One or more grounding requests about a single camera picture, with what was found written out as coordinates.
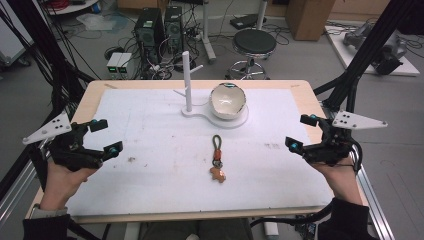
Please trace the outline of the white floor board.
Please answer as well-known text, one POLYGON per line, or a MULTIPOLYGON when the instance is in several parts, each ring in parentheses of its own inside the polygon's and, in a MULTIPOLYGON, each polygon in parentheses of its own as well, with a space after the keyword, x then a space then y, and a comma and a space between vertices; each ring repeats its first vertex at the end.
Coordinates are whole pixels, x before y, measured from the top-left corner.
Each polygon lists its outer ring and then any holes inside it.
MULTIPOLYGON (((325 26, 325 34, 329 37, 334 49, 336 50, 345 68, 347 68, 348 65, 352 62, 355 54, 358 52, 360 48, 356 50, 353 46, 345 46, 343 44, 344 36, 346 33, 350 31, 354 31, 361 26, 349 26, 349 25, 335 23, 335 22, 328 22, 327 25, 325 26)), ((407 50, 407 41, 404 38, 401 38, 401 39, 406 42, 406 50, 407 50)), ((402 65, 399 66, 397 69, 395 69, 389 75, 418 76, 420 74, 418 69, 409 60, 406 59, 405 55, 400 59, 400 61, 402 62, 402 65)), ((375 69, 371 66, 371 64, 367 67, 365 72, 367 74, 379 75, 375 71, 375 69)))

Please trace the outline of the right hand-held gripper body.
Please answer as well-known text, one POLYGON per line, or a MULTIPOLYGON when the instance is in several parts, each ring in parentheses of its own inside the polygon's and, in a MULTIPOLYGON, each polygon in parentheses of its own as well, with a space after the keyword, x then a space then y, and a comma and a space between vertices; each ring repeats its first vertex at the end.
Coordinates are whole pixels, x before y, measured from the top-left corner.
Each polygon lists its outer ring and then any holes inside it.
POLYGON ((351 136, 353 130, 335 126, 334 123, 335 120, 318 117, 317 125, 322 130, 321 142, 303 146, 302 157, 308 163, 324 162, 334 166, 354 152, 353 169, 360 170, 363 153, 360 144, 351 136))

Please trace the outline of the aluminium rail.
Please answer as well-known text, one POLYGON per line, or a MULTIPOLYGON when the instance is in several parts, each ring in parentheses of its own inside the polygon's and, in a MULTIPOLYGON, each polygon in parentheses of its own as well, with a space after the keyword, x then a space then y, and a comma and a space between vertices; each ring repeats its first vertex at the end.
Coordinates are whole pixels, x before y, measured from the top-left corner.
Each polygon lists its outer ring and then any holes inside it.
MULTIPOLYGON (((319 104, 325 116, 335 120, 335 126, 346 128, 348 130, 365 130, 384 128, 388 126, 388 124, 384 121, 375 120, 342 109, 331 110, 330 108, 325 107, 322 101, 320 101, 319 104)), ((385 217, 384 211, 382 210, 363 165, 361 165, 361 169, 357 173, 357 180, 359 188, 362 191, 363 200, 370 207, 370 218, 376 235, 380 240, 395 240, 391 227, 385 217)))
POLYGON ((26 145, 0 181, 0 229, 7 223, 34 178, 45 189, 48 159, 46 144, 44 140, 26 145))

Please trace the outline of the clear plastic bag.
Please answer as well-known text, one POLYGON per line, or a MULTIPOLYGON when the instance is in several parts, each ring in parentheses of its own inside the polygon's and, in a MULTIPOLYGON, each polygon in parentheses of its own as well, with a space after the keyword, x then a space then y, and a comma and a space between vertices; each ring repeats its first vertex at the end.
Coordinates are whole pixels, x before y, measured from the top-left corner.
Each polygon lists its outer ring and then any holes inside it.
POLYGON ((102 15, 86 13, 76 17, 76 20, 85 26, 87 31, 110 31, 116 22, 107 20, 102 15))

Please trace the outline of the white table leg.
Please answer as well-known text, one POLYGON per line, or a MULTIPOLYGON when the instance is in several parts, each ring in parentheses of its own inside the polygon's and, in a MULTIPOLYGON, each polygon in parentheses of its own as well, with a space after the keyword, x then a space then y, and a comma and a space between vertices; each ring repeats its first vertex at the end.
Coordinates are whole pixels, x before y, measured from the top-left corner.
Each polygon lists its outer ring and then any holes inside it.
POLYGON ((216 54, 209 39, 209 0, 202 0, 202 23, 203 30, 201 40, 208 58, 208 63, 213 64, 216 61, 216 54))

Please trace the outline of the small white power unit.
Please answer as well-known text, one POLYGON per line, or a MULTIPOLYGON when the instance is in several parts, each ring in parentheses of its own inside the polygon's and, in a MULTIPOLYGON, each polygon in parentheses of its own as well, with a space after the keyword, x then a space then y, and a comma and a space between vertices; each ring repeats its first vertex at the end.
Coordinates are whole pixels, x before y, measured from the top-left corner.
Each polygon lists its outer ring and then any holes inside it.
POLYGON ((130 74, 132 74, 134 70, 132 54, 122 53, 117 68, 118 73, 122 77, 128 77, 130 74))
POLYGON ((114 52, 107 63, 107 70, 109 74, 111 75, 111 77, 115 77, 116 74, 118 73, 117 67, 118 67, 120 58, 121 58, 121 53, 114 52))

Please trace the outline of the grey and black machine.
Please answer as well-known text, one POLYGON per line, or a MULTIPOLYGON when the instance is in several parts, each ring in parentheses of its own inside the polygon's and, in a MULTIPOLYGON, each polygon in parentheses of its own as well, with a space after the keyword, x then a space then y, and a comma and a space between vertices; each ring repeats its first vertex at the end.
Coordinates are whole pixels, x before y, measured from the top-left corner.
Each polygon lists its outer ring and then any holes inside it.
MULTIPOLYGON (((373 23, 366 22, 354 31, 345 34, 343 44, 358 50, 370 34, 373 23)), ((406 54, 406 42, 392 33, 386 43, 378 51, 371 66, 379 75, 389 75, 402 65, 400 59, 406 54)))

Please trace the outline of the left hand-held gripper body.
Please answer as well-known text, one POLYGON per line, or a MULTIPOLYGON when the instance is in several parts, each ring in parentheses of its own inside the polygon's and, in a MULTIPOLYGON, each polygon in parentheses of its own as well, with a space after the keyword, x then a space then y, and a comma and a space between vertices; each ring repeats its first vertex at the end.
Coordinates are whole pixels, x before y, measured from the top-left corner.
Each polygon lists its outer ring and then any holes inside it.
POLYGON ((29 145, 46 140, 46 147, 53 161, 71 171, 78 171, 81 168, 99 169, 105 161, 104 152, 83 146, 84 136, 90 131, 91 121, 71 123, 68 114, 62 112, 31 135, 24 137, 22 143, 29 145))

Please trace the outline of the white peg stand with base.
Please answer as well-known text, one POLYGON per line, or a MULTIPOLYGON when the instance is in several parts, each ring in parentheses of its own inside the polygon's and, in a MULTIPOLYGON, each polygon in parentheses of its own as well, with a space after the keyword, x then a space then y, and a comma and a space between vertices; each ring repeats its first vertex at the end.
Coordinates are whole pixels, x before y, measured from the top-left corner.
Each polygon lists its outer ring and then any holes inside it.
POLYGON ((192 87, 191 87, 191 74, 195 71, 202 68, 202 65, 195 67, 194 69, 190 68, 190 53, 184 51, 182 53, 182 64, 183 64, 183 81, 184 81, 184 92, 180 93, 185 98, 186 105, 181 109, 181 113, 184 117, 194 118, 201 117, 209 121, 212 125, 222 128, 222 129, 235 129, 241 127, 246 123, 249 117, 249 108, 247 106, 247 97, 246 97, 246 107, 240 117, 233 120, 224 120, 216 117, 209 105, 209 95, 207 101, 204 104, 196 105, 192 101, 192 87))

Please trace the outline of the flat black device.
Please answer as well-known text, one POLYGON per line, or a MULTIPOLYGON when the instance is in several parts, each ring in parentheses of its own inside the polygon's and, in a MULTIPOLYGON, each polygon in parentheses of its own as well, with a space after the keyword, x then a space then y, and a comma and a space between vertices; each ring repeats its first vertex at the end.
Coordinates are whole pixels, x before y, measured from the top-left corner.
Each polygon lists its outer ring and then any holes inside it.
POLYGON ((237 30, 246 29, 246 28, 256 28, 258 21, 257 14, 248 14, 242 17, 235 17, 230 20, 230 25, 236 28, 237 30))

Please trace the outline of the black metal frame strut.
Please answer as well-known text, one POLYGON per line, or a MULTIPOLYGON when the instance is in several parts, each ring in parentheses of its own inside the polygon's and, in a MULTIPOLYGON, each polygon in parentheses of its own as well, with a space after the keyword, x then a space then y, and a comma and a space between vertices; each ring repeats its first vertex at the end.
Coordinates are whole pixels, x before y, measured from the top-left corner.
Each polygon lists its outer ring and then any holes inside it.
POLYGON ((339 77, 313 90, 316 96, 332 90, 329 97, 322 101, 325 109, 336 112, 345 102, 345 109, 349 112, 354 111, 359 80, 417 1, 390 0, 346 70, 339 77))
POLYGON ((52 111, 54 114, 65 112, 72 119, 85 93, 86 86, 94 78, 81 71, 65 57, 59 47, 52 30, 36 8, 33 0, 6 0, 12 12, 27 31, 33 44, 17 29, 6 11, 0 6, 0 19, 17 37, 18 41, 30 53, 42 76, 52 87, 52 111))

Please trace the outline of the black computer tower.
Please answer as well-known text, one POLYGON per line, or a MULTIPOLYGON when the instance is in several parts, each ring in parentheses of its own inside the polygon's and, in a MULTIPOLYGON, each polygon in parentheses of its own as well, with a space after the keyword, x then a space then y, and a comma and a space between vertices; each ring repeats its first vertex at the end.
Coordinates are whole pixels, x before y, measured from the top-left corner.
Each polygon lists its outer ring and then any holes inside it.
POLYGON ((169 53, 183 51, 182 7, 168 6, 165 11, 164 26, 169 53))
POLYGON ((143 8, 134 27, 137 43, 149 61, 158 64, 163 54, 161 43, 165 40, 162 14, 159 8, 143 8))

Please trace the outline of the black round stool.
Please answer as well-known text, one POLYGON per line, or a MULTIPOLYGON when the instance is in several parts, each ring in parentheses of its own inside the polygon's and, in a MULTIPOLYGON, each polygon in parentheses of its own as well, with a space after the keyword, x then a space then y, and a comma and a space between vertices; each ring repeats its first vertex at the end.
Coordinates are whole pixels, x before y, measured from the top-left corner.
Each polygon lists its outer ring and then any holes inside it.
POLYGON ((276 49, 275 38, 257 29, 245 29, 237 32, 232 40, 233 49, 246 57, 229 67, 225 77, 238 80, 268 80, 265 68, 256 62, 257 59, 268 59, 276 49))

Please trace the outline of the person's left hand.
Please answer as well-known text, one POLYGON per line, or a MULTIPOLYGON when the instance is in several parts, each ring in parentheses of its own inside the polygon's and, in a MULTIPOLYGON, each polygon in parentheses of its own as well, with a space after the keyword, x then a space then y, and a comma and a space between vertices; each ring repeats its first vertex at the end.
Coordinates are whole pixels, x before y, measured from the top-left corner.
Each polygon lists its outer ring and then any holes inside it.
POLYGON ((96 172, 96 169, 82 168, 70 171, 68 168, 48 163, 47 181, 44 195, 40 202, 40 209, 56 211, 65 208, 68 200, 77 192, 83 182, 96 172))

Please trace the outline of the person's right hand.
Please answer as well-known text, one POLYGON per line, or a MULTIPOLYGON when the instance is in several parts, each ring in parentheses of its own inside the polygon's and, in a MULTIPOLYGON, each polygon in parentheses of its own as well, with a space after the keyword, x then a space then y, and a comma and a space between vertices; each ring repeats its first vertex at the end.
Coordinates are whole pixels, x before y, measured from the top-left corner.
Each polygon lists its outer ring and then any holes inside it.
POLYGON ((325 177, 336 198, 356 205, 362 204, 351 157, 343 158, 334 166, 319 162, 312 164, 312 167, 325 177))

